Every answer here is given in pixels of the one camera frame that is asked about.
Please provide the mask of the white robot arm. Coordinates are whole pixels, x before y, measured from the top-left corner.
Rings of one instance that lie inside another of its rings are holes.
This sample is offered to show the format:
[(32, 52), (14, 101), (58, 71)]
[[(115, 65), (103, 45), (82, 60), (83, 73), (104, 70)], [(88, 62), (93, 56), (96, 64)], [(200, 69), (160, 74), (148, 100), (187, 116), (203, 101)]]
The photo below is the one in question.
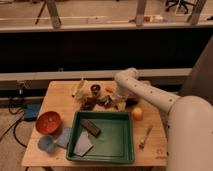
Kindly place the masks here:
[(117, 72), (116, 98), (134, 93), (168, 117), (166, 171), (213, 171), (213, 106), (198, 96), (178, 96), (138, 80), (138, 71)]

